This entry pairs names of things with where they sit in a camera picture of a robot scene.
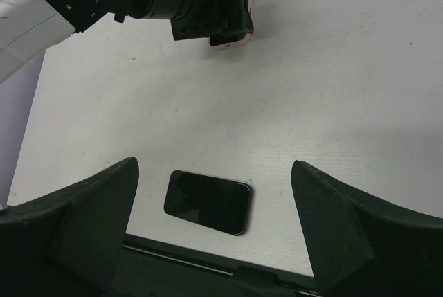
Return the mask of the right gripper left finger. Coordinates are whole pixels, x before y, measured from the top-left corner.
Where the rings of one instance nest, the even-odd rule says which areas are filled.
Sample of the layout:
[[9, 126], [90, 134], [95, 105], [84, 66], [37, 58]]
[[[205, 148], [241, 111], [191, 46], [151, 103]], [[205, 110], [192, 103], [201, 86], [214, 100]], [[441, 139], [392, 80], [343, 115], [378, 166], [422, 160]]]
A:
[[108, 296], [138, 186], [129, 157], [1, 211], [2, 296]]

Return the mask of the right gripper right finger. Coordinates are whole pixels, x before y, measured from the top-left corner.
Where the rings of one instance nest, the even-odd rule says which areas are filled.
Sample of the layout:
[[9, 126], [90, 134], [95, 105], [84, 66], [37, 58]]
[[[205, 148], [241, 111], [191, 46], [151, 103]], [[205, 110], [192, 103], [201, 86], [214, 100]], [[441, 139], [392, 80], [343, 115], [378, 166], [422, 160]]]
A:
[[441, 296], [442, 219], [295, 161], [291, 185], [321, 296]]

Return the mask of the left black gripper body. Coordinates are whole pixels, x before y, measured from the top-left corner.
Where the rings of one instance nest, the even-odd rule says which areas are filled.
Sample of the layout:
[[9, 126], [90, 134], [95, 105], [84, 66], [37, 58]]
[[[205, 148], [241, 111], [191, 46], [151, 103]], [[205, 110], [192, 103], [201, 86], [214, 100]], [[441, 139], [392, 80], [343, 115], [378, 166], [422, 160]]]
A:
[[216, 33], [217, 0], [184, 0], [186, 13], [171, 20], [174, 40], [208, 38]]

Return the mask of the black phone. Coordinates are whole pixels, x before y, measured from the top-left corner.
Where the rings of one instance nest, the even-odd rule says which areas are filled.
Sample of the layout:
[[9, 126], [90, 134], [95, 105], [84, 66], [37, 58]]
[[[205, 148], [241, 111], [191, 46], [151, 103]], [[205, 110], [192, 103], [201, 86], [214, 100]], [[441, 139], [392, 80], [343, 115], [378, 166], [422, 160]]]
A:
[[233, 236], [248, 227], [253, 188], [242, 181], [175, 170], [163, 205], [170, 216]]

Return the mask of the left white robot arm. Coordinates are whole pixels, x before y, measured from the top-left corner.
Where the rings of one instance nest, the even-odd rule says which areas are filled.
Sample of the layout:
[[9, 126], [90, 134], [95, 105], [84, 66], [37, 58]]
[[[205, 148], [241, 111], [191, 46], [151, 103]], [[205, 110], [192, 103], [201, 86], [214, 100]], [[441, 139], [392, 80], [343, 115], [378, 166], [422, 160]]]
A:
[[174, 40], [206, 38], [223, 49], [253, 34], [251, 9], [251, 0], [1, 0], [1, 79], [108, 14], [118, 23], [168, 20]]

